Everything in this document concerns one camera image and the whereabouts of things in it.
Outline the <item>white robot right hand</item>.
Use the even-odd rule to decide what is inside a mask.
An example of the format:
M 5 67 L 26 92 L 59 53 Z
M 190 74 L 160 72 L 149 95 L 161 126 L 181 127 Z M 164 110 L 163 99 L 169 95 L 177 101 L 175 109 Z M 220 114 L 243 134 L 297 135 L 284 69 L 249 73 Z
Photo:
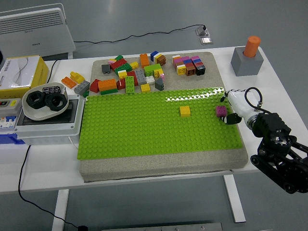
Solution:
M 223 102 L 226 98 L 237 116 L 229 115 L 224 118 L 223 121 L 226 124 L 236 124 L 240 123 L 243 118 L 247 127 L 252 129 L 253 124 L 260 113 L 260 110 L 256 109 L 260 104 L 255 95 L 248 90 L 230 90 L 224 92 L 220 101 Z

